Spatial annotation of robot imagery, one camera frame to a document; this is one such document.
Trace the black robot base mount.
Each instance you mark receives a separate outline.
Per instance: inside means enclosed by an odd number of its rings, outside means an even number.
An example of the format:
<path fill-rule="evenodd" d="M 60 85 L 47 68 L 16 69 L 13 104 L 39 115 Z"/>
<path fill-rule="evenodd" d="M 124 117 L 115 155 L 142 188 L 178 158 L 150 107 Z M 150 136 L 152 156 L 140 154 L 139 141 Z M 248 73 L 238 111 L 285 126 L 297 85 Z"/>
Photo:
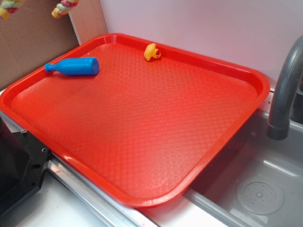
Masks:
<path fill-rule="evenodd" d="M 49 148 L 30 132 L 11 132 L 0 120 L 0 217 L 41 189 Z"/>

